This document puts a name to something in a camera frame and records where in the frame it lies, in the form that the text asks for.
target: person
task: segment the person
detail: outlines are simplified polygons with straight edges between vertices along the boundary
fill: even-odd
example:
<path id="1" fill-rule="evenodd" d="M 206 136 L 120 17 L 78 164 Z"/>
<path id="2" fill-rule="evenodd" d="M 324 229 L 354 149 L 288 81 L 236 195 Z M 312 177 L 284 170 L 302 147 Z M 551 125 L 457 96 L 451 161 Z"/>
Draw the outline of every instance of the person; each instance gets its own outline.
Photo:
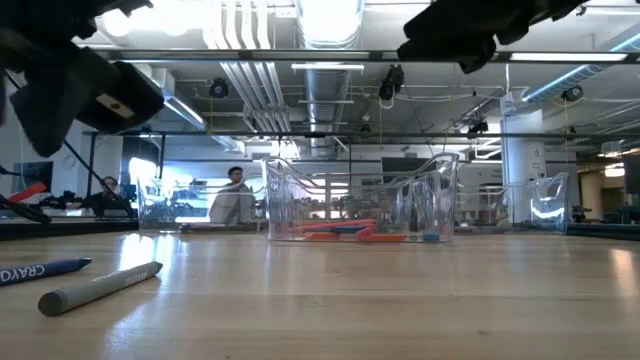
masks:
<path id="1" fill-rule="evenodd" d="M 214 223 L 232 224 L 243 223 L 251 218 L 253 208 L 253 192 L 243 181 L 243 170 L 234 166 L 227 172 L 230 183 L 226 189 L 218 191 L 216 199 L 209 209 L 209 219 Z"/>
<path id="2" fill-rule="evenodd" d="M 125 210 L 127 214 L 132 214 L 133 212 L 129 202 L 117 194 L 114 196 L 116 188 L 118 187 L 118 180 L 113 176 L 107 176 L 102 179 L 102 181 L 104 182 L 102 192 L 93 194 L 82 200 L 82 203 L 73 204 L 69 206 L 69 208 L 92 209 L 96 216 L 104 216 L 105 210 Z"/>

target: ceiling light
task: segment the ceiling light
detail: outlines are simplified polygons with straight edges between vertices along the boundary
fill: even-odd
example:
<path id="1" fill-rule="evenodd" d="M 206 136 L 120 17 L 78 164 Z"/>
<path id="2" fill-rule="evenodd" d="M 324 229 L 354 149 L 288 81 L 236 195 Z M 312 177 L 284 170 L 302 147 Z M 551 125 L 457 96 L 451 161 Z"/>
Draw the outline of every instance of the ceiling light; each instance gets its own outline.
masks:
<path id="1" fill-rule="evenodd" d="M 502 160 L 471 160 L 472 164 L 502 164 Z"/>
<path id="2" fill-rule="evenodd" d="M 602 61 L 621 61 L 627 57 L 627 54 L 618 53 L 513 53 L 512 61 L 559 61 L 559 62 L 602 62 Z"/>
<path id="3" fill-rule="evenodd" d="M 364 70 L 364 65 L 337 63 L 304 63 L 291 64 L 293 70 Z"/>
<path id="4" fill-rule="evenodd" d="M 611 164 L 611 165 L 607 165 L 607 169 L 615 169 L 615 168 L 623 168 L 624 167 L 624 163 L 615 163 L 615 164 Z"/>
<path id="5" fill-rule="evenodd" d="M 131 30 L 129 18 L 120 10 L 112 10 L 102 17 L 104 27 L 109 34 L 117 37 L 126 36 Z"/>
<path id="6" fill-rule="evenodd" d="M 604 171 L 606 177 L 620 177 L 624 176 L 624 168 L 606 169 Z"/>

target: wooden table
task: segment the wooden table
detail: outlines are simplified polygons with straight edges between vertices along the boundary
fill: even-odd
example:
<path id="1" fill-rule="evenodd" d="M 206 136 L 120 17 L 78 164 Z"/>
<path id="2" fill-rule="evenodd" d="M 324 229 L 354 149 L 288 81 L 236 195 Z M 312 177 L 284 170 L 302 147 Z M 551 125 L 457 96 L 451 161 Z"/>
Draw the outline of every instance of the wooden table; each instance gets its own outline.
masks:
<path id="1" fill-rule="evenodd" d="M 99 234 L 0 243 L 5 266 L 89 256 L 0 288 L 4 359 L 638 359 L 640 243 L 468 236 L 269 244 Z M 57 318 L 50 290 L 157 260 L 151 279 Z"/>

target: blue crayon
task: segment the blue crayon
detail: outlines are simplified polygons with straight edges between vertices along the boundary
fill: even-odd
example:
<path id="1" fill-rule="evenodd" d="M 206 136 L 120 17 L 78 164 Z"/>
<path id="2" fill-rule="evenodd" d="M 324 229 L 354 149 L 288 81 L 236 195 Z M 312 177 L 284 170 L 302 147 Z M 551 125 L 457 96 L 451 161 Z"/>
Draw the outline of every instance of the blue crayon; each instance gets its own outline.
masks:
<path id="1" fill-rule="evenodd" d="M 91 264 L 91 259 L 89 258 L 75 258 L 44 264 L 0 269 L 0 286 L 19 284 L 49 276 L 62 275 L 78 271 L 89 264 Z"/>

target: fluorescent light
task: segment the fluorescent light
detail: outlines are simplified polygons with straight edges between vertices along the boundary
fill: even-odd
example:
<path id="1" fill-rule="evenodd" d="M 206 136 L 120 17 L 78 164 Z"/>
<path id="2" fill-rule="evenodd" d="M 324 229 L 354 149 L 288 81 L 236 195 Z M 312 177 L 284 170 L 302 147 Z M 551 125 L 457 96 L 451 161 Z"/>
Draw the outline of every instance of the fluorescent light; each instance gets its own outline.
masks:
<path id="1" fill-rule="evenodd" d="M 621 61 L 627 57 L 627 54 L 619 53 L 513 53 L 511 60 L 513 61 Z"/>
<path id="2" fill-rule="evenodd" d="M 615 164 L 611 164 L 611 165 L 607 165 L 607 169 L 615 169 L 615 168 L 619 168 L 619 167 L 624 167 L 624 163 L 615 163 Z"/>
<path id="3" fill-rule="evenodd" d="M 303 63 L 291 64 L 293 70 L 364 70 L 364 65 L 336 63 Z"/>
<path id="4" fill-rule="evenodd" d="M 624 176 L 624 168 L 606 169 L 604 171 L 606 177 L 620 177 Z"/>
<path id="5" fill-rule="evenodd" d="M 472 164 L 502 164 L 502 160 L 471 160 Z"/>

